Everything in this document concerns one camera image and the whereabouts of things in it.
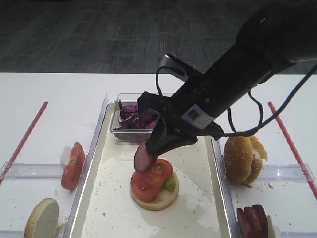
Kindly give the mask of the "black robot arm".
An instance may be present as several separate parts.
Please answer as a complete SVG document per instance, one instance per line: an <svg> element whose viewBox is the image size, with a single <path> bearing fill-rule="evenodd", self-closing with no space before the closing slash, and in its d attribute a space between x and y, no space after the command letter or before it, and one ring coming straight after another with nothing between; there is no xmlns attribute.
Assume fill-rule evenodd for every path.
<svg viewBox="0 0 317 238"><path fill-rule="evenodd" d="M135 156L158 156L192 145L198 136L225 136L215 119L258 84L303 61L317 58L317 3L284 0L268 4L242 26L235 44L205 73L171 57L160 67L183 81L170 97L144 92L139 110L159 115Z"/></svg>

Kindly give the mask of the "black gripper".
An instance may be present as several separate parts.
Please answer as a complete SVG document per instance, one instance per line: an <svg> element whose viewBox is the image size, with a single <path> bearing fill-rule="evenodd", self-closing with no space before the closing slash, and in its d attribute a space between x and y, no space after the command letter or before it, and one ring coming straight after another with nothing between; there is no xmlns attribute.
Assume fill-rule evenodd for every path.
<svg viewBox="0 0 317 238"><path fill-rule="evenodd" d="M195 144L196 136L222 138L222 128L215 122L200 129L183 119L178 110L182 103L172 97L145 91L137 99L137 104L139 111L151 111L160 116L146 142L146 150L150 155L159 156L178 147Z"/></svg>

